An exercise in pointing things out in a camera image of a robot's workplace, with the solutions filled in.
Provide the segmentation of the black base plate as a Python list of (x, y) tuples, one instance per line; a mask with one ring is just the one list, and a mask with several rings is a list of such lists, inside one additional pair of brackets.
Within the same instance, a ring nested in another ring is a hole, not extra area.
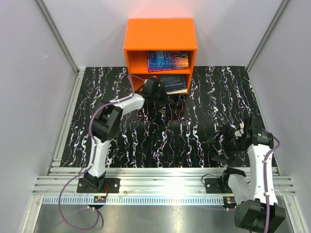
[(227, 181), (223, 181), (221, 178), (206, 178), (204, 179), (204, 183), (207, 194), (232, 193)]
[(84, 178), (80, 178), (77, 185), (77, 193), (119, 193), (121, 179), (104, 178), (98, 184), (92, 185)]

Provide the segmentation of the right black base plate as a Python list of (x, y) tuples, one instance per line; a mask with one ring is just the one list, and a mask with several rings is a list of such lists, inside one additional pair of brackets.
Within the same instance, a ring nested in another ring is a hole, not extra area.
[(207, 194), (232, 193), (227, 181), (223, 181), (221, 178), (206, 178), (204, 179), (204, 183)]

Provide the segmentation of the dark blue book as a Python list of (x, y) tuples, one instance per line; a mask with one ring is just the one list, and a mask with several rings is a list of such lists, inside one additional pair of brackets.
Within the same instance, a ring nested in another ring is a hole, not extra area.
[(181, 94), (187, 91), (186, 76), (184, 74), (160, 75), (161, 84), (168, 95)]

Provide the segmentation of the aluminium rail frame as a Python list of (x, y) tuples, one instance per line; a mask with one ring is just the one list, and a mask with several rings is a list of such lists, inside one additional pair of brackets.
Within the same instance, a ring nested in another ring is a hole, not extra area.
[[(66, 110), (57, 135), (53, 149), (53, 158), (48, 173), (39, 176), (32, 192), (32, 202), (25, 220), (23, 231), (31, 233), (35, 230), (39, 211), (44, 204), (46, 195), (86, 195), (77, 193), (77, 181), (72, 177), (77, 176), (75, 168), (60, 168), (58, 151), (65, 144), (64, 134), (69, 130), (69, 117), (73, 114), (73, 103), (77, 98), (77, 89), (81, 86), (83, 68), (77, 70), (74, 84), (70, 91)], [(199, 184), (199, 175), (203, 173), (200, 168), (110, 168), (108, 176), (116, 176), (125, 186), (119, 194), (113, 196), (164, 196), (181, 198), (187, 196), (221, 196), (220, 194), (204, 194), (203, 186)], [(293, 191), (293, 181), (290, 177), (275, 175), (276, 192), (283, 197), (288, 213), (288, 222), (295, 233), (308, 232), (307, 224), (298, 202), (297, 193)]]

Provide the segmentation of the Jane Eyre book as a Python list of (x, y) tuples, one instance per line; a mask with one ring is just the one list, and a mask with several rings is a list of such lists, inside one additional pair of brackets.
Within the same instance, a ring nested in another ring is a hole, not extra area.
[(189, 66), (188, 51), (158, 50), (147, 53), (148, 68), (186, 68)]

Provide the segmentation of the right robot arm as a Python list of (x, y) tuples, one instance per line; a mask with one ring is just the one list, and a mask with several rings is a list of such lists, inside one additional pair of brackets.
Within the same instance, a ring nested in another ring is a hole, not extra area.
[[(201, 182), (206, 193), (234, 196), (234, 223), (237, 228), (252, 233), (273, 233), (285, 220), (286, 211), (280, 207), (273, 184), (273, 153), (280, 146), (264, 128), (261, 119), (248, 117), (238, 127), (222, 126), (206, 140), (218, 144), (219, 155), (213, 161), (227, 165), (220, 177), (206, 174)], [(230, 165), (239, 152), (246, 152), (250, 161), (250, 179), (240, 169)]]

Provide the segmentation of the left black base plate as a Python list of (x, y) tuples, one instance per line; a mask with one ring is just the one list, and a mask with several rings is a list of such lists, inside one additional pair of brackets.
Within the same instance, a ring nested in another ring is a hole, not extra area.
[(119, 193), (121, 179), (104, 178), (98, 184), (92, 185), (84, 178), (80, 178), (77, 185), (77, 193)]

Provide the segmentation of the purple paperback book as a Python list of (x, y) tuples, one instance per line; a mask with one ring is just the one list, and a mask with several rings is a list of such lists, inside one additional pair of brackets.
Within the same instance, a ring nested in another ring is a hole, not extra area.
[(167, 68), (149, 68), (148, 72), (173, 72), (173, 71), (182, 71), (182, 72), (188, 72), (189, 68), (188, 67), (167, 67)]

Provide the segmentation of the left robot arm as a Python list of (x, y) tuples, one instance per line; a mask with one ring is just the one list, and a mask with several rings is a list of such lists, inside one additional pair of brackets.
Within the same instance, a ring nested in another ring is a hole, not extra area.
[(155, 76), (144, 80), (137, 90), (134, 89), (130, 75), (128, 79), (132, 93), (121, 99), (101, 103), (90, 119), (88, 132), (91, 138), (91, 154), (83, 178), (94, 193), (104, 189), (106, 157), (111, 141), (119, 131), (121, 118), (151, 103), (161, 106), (173, 101), (165, 91), (163, 81)]

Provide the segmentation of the orange wooden shelf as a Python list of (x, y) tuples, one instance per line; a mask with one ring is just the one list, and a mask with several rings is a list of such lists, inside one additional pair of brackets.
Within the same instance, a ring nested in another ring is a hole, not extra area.
[[(134, 88), (138, 89), (145, 79), (155, 75), (184, 74), (189, 93), (197, 54), (197, 40), (192, 18), (130, 18), (127, 22), (124, 55), (128, 73), (132, 76)], [(149, 51), (188, 51), (189, 71), (148, 72)]]

